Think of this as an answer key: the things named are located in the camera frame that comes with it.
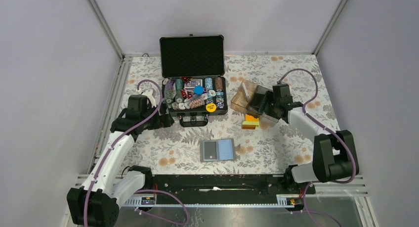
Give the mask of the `clear acrylic card box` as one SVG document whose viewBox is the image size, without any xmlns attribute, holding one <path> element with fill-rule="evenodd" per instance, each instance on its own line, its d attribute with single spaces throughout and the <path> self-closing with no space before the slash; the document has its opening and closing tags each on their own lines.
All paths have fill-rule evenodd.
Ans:
<svg viewBox="0 0 419 227">
<path fill-rule="evenodd" d="M 238 88 L 237 93 L 231 100 L 231 108 L 242 114 L 252 115 L 259 118 L 261 123 L 274 126 L 279 119 L 269 116 L 267 110 L 271 104 L 271 100 L 267 96 L 267 92 L 271 89 L 258 85 L 254 82 L 243 80 Z"/>
</svg>

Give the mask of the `beige card holder wallet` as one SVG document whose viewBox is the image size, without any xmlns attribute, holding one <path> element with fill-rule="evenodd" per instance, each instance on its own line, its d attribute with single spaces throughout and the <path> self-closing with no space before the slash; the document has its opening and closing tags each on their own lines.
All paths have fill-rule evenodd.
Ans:
<svg viewBox="0 0 419 227">
<path fill-rule="evenodd" d="M 219 162 L 219 161 L 233 161 L 236 160 L 236 151 L 234 140 L 232 138 L 227 139 L 217 139 L 217 140 L 208 140 L 208 141 L 216 141 L 217 143 L 217 159 L 204 161 L 203 160 L 203 142 L 200 143 L 200 160 L 201 162 Z"/>
</svg>

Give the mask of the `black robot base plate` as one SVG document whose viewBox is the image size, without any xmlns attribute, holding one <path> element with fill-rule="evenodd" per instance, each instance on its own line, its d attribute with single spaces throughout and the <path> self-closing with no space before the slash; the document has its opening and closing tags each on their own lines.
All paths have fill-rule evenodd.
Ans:
<svg viewBox="0 0 419 227">
<path fill-rule="evenodd" d="M 283 175 L 153 175 L 135 195 L 141 206 L 280 206 L 280 197 L 302 197 L 305 186 Z"/>
</svg>

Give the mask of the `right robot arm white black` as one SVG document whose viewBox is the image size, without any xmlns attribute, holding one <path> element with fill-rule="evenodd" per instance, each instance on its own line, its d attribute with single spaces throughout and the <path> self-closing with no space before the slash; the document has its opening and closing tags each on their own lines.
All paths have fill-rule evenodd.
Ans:
<svg viewBox="0 0 419 227">
<path fill-rule="evenodd" d="M 287 192 L 298 192 L 305 182 L 348 183 L 359 173 L 352 133 L 333 131 L 315 119 L 303 103 L 293 100 L 288 84 L 257 86 L 249 107 L 273 121 L 283 120 L 313 143 L 311 163 L 291 167 L 291 175 L 284 178 Z"/>
</svg>

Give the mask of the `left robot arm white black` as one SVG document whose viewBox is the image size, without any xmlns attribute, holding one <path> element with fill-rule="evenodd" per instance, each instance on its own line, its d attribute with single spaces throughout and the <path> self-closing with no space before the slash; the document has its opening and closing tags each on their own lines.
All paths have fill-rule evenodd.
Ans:
<svg viewBox="0 0 419 227">
<path fill-rule="evenodd" d="M 131 95 L 127 108 L 112 122 L 103 154 L 79 188 L 71 188 L 67 203 L 72 222 L 84 227 L 112 227 L 121 206 L 136 190 L 147 193 L 153 180 L 141 171 L 134 171 L 118 184 L 115 177 L 127 152 L 144 130 L 161 127 L 159 109 L 162 98 Z"/>
</svg>

